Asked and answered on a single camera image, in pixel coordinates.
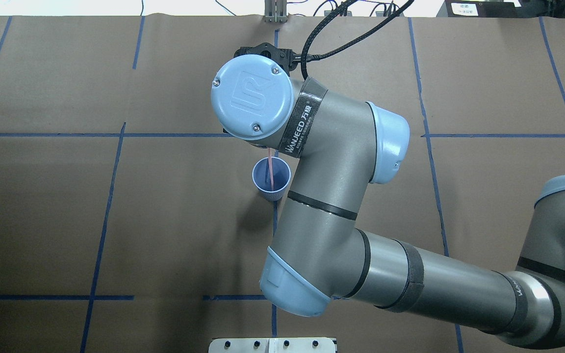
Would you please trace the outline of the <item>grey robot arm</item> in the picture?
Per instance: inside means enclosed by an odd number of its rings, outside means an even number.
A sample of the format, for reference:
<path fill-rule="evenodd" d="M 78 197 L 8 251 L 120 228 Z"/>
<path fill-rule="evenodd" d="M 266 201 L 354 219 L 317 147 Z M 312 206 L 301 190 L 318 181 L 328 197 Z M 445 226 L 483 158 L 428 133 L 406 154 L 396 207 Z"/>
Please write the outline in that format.
<path fill-rule="evenodd" d="M 543 184 L 515 265 L 488 270 L 363 227 L 372 188 L 401 174 L 411 143 L 406 118 L 315 78 L 291 78 L 257 54 L 222 65 L 210 98 L 231 136 L 297 161 L 282 186 L 278 175 L 255 176 L 283 199 L 258 281 L 272 304 L 317 317 L 335 299 L 351 299 L 509 346 L 565 346 L 565 175 Z"/>

